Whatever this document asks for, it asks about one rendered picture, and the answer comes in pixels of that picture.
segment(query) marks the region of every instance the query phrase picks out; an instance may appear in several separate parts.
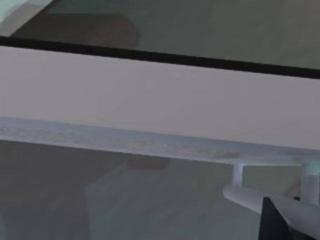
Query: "glass panel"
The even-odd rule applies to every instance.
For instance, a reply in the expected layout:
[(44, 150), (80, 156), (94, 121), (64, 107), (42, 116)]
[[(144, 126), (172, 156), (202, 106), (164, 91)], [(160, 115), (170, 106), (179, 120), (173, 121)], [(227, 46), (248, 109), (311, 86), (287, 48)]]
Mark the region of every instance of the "glass panel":
[(319, 12), (313, 0), (55, 0), (14, 36), (319, 69)]
[[(245, 184), (285, 194), (297, 169), (272, 169), (246, 172)], [(232, 174), (226, 164), (2, 141), (0, 239), (257, 240), (260, 216), (223, 196)]]

